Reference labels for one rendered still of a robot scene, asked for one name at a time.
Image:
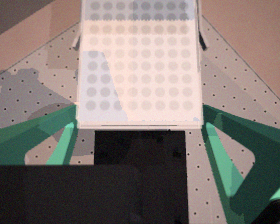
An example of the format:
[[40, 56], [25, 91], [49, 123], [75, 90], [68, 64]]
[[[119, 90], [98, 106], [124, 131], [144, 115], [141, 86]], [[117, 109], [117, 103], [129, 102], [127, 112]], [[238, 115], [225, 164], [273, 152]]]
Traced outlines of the white multi-well plate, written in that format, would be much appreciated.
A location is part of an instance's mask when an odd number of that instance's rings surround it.
[[197, 0], [82, 0], [78, 129], [202, 129]]

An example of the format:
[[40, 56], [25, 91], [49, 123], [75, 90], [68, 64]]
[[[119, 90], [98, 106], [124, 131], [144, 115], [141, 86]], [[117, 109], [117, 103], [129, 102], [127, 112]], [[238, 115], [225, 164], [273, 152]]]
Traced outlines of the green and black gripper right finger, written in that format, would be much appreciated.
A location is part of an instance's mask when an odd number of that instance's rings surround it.
[[[203, 104], [202, 137], [227, 224], [251, 224], [280, 199], [280, 129]], [[228, 154], [218, 128], [250, 150], [255, 163], [245, 179]]]

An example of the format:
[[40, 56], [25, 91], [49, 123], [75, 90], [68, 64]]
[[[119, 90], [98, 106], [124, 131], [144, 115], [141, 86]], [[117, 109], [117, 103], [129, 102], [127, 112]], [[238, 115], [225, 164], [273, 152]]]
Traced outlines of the grey slotted plate rack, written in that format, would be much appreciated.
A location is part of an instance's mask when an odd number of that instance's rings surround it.
[[[201, 0], [197, 0], [197, 12], [198, 12], [199, 49], [200, 49], [200, 62], [201, 62], [201, 60], [202, 60], [201, 46], [202, 46], [203, 51], [206, 51], [210, 47], [209, 43], [207, 41], [207, 38], [204, 34], [203, 27], [202, 27]], [[82, 13], [82, 0], [80, 0], [79, 30], [78, 30], [77, 35], [72, 44], [72, 47], [76, 51], [78, 51], [79, 47], [80, 47], [81, 13]]]

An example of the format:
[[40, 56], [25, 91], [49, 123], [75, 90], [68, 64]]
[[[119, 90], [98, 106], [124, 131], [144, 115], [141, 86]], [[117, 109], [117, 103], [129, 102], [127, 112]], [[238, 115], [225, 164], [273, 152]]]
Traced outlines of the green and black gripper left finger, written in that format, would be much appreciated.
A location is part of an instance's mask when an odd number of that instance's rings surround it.
[[65, 127], [46, 164], [69, 164], [78, 128], [76, 104], [50, 114], [0, 129], [0, 165], [25, 164], [25, 155]]

